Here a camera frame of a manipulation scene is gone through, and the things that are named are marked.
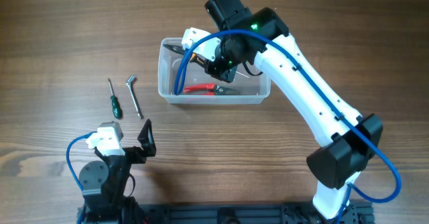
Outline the green handled screwdriver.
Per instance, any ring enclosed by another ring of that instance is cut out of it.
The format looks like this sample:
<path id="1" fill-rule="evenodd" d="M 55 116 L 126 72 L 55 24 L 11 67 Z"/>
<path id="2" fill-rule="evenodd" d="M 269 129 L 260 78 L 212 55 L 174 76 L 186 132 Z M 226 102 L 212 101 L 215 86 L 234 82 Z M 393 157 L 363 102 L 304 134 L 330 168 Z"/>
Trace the green handled screwdriver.
<path id="1" fill-rule="evenodd" d="M 118 98 L 115 96 L 115 93 L 113 90 L 113 85 L 111 83 L 111 79 L 109 79 L 109 78 L 108 78 L 108 83 L 109 83 L 109 88 L 110 88 L 110 92 L 111 92 L 111 104 L 112 104 L 113 115 L 116 119 L 121 119 L 123 117 L 123 112 L 122 112 L 122 109 L 120 107 Z"/>

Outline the red handled snips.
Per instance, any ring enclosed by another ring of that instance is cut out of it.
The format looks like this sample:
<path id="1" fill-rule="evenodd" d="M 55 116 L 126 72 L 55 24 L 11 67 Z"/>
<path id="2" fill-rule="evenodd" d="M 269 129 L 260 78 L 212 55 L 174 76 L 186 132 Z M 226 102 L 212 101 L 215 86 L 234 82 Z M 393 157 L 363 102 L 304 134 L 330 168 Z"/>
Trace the red handled snips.
<path id="1" fill-rule="evenodd" d="M 189 94 L 193 92 L 204 91 L 204 95 L 240 95 L 240 91 L 228 87 L 222 87 L 215 83 L 204 83 L 199 85 L 187 86 L 183 89 L 183 93 Z"/>

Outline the silver socket wrench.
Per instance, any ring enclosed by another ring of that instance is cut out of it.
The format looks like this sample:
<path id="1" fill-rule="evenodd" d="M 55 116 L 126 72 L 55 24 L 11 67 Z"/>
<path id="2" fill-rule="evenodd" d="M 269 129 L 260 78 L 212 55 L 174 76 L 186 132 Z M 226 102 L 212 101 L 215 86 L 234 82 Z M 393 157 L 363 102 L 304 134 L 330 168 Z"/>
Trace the silver socket wrench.
<path id="1" fill-rule="evenodd" d="M 141 112 L 137 97 L 135 96 L 135 92 L 133 90 L 133 83 L 135 82 L 136 77 L 134 75 L 131 75 L 127 81 L 125 82 L 125 85 L 127 86 L 127 88 L 129 89 L 129 92 L 131 94 L 131 98 L 133 100 L 133 103 L 135 105 L 135 109 L 137 111 L 137 115 L 140 119 L 143 119 L 143 114 Z"/>

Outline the black red screwdriver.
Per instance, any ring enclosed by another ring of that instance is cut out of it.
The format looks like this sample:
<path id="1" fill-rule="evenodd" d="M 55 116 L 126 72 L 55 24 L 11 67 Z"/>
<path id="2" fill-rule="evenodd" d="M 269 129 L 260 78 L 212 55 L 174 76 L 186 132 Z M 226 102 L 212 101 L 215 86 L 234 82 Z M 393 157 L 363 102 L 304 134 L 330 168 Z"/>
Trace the black red screwdriver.
<path id="1" fill-rule="evenodd" d="M 250 78 L 250 76 L 247 76 L 246 74 L 243 74 L 243 73 L 238 72 L 238 71 L 236 71 L 236 74 L 239 74 L 239 75 L 244 76 L 244 77 L 246 77 L 246 78 Z"/>

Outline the orange black pliers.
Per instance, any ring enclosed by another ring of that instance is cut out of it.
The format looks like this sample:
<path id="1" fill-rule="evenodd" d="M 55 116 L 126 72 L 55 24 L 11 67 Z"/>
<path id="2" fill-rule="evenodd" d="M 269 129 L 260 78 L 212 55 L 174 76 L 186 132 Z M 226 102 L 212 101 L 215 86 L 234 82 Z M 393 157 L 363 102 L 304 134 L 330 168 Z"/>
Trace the orange black pliers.
<path id="1" fill-rule="evenodd" d="M 180 55 L 185 54 L 185 50 L 181 46 L 172 45 L 172 44 L 163 44 L 163 47 L 165 47 L 166 49 L 168 49 L 174 53 L 180 54 Z M 202 59 L 201 57 L 199 57 L 198 55 L 193 53 L 191 55 L 189 62 L 196 63 L 197 65 L 204 67 L 204 63 L 206 62 L 206 60 Z"/>

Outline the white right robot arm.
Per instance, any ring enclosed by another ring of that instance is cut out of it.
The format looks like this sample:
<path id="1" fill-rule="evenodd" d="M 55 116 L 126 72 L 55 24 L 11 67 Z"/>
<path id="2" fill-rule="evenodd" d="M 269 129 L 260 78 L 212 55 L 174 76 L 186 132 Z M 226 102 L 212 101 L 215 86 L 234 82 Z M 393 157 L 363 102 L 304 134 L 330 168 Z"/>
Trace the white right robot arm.
<path id="1" fill-rule="evenodd" d="M 218 33 L 205 68 L 232 82 L 237 66 L 254 65 L 281 89 L 313 133 L 319 148 L 306 161 L 318 186 L 316 210 L 333 219 L 345 210 L 350 187 L 378 150 L 383 126 L 343 101 L 300 51 L 286 24 L 270 8 L 250 12 L 240 0 L 208 0 Z"/>

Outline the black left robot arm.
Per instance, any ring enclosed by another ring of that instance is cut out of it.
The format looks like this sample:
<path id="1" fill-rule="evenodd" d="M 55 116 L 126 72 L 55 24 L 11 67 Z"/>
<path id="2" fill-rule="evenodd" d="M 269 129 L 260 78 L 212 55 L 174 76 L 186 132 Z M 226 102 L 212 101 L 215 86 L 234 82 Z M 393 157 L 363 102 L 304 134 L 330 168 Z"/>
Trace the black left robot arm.
<path id="1" fill-rule="evenodd" d="M 134 164 L 145 164 L 156 155 L 151 121 L 147 120 L 137 136 L 138 146 L 121 146 L 123 132 L 119 123 L 102 123 L 86 138 L 88 147 L 99 157 L 86 164 L 78 181 L 84 204 L 78 211 L 78 223 L 149 223 L 149 217 L 131 194 L 124 195 Z"/>

